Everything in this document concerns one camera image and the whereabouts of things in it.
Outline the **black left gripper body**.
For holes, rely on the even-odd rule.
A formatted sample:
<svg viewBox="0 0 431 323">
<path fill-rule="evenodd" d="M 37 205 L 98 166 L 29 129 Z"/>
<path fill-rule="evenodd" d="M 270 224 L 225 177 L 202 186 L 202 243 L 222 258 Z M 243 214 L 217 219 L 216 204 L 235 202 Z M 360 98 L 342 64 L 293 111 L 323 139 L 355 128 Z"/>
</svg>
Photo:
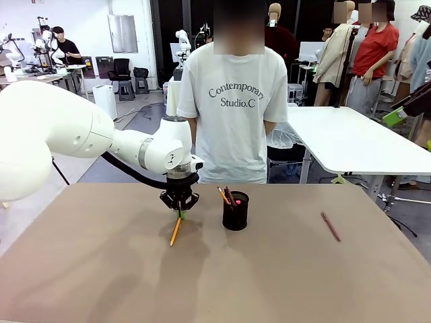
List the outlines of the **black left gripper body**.
<svg viewBox="0 0 431 323">
<path fill-rule="evenodd" d="M 191 177 L 183 179 L 167 178 L 167 184 L 166 193 L 174 203 L 185 203 L 190 199 L 191 185 L 193 184 Z"/>
</svg>

